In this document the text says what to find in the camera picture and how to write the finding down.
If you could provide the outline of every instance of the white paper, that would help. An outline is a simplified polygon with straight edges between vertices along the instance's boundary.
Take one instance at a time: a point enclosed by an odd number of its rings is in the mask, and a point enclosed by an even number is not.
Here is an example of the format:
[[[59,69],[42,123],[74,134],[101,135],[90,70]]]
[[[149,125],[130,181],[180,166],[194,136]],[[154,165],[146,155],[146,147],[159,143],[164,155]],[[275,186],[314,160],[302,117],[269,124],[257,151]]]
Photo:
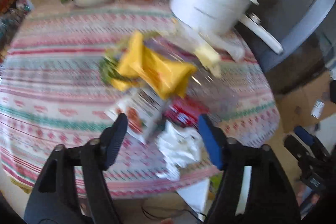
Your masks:
[[[200,162],[204,146],[201,135],[195,128],[181,128],[166,122],[165,130],[157,137],[156,145],[164,155],[166,173],[157,173],[159,178],[171,181],[180,179],[178,167],[185,168],[188,164]]]
[[[180,188],[176,192],[183,198],[183,200],[197,213],[205,212],[206,202],[208,199],[210,187],[210,179],[206,178],[196,184]],[[201,214],[198,214],[200,220],[204,220]]]

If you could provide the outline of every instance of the blue gripper pad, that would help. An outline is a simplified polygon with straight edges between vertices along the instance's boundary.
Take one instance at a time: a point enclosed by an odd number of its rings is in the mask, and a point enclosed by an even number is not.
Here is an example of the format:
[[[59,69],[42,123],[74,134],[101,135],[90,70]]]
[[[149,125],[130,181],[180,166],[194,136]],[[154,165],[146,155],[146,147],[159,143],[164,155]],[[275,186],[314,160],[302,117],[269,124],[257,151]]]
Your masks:
[[[313,145],[314,137],[310,135],[302,126],[294,128],[294,133],[298,136],[306,145]]]
[[[223,131],[215,127],[207,115],[202,114],[198,117],[198,132],[203,138],[212,164],[219,170],[223,170],[222,149],[226,144]]]

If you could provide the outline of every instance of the red package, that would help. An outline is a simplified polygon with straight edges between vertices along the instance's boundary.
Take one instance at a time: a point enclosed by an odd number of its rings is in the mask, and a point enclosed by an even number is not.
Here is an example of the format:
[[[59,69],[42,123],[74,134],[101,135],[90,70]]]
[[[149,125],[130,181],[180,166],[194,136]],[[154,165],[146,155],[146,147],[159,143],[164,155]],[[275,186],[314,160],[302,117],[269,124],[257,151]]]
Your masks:
[[[181,127],[197,128],[199,115],[207,113],[209,113],[208,107],[186,95],[184,99],[175,97],[164,112],[164,116]]]

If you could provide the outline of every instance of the yellow package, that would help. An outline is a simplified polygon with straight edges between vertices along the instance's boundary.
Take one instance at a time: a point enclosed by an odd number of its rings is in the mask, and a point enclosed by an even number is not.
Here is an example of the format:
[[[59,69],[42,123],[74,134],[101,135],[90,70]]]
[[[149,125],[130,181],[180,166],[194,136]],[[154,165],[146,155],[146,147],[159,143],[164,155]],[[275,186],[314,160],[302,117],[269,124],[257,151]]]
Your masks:
[[[132,35],[129,48],[117,66],[117,72],[128,78],[142,78],[161,99],[166,100],[177,94],[184,97],[189,77],[197,68],[187,62],[171,61],[143,45],[143,35],[136,31]],[[133,86],[130,82],[112,80],[118,90]]]

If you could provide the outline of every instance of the food package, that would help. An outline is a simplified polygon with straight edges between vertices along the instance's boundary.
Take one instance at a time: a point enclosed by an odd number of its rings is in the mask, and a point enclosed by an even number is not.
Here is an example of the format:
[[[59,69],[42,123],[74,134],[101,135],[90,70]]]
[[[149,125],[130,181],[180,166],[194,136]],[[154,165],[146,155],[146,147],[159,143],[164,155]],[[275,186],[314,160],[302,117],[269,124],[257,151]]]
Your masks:
[[[156,139],[157,148],[164,155],[167,172],[156,175],[171,181],[180,180],[178,167],[200,162],[204,146],[201,135],[195,128],[181,128],[166,121],[165,130]]]
[[[176,94],[184,97],[190,76],[197,68],[187,62],[172,61],[145,47],[143,35],[136,31],[132,35],[128,51],[121,57],[117,72],[129,79],[140,77],[160,96],[167,100]],[[132,86],[129,81],[113,79],[114,88],[124,91]]]
[[[166,101],[162,100],[151,88],[138,88],[116,102],[105,113],[115,121],[120,113],[128,118],[127,133],[146,143],[162,118]]]
[[[186,95],[184,98],[175,97],[165,110],[164,116],[181,127],[197,128],[198,117],[208,113],[208,107]]]

